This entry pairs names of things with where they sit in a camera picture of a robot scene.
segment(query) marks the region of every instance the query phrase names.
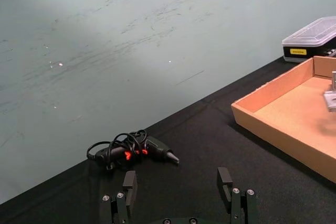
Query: table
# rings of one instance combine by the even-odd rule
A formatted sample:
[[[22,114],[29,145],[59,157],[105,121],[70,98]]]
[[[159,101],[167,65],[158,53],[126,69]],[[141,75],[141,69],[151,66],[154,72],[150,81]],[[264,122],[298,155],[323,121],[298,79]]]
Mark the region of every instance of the table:
[[[133,223],[189,216],[228,221],[216,187],[220,166],[235,186],[256,191],[259,223],[336,223],[336,185],[238,126],[231,112],[233,101],[293,66],[278,59],[149,127],[181,163],[145,160],[134,167]],[[124,174],[84,161],[2,204],[0,223],[97,223],[102,195],[121,189]]]

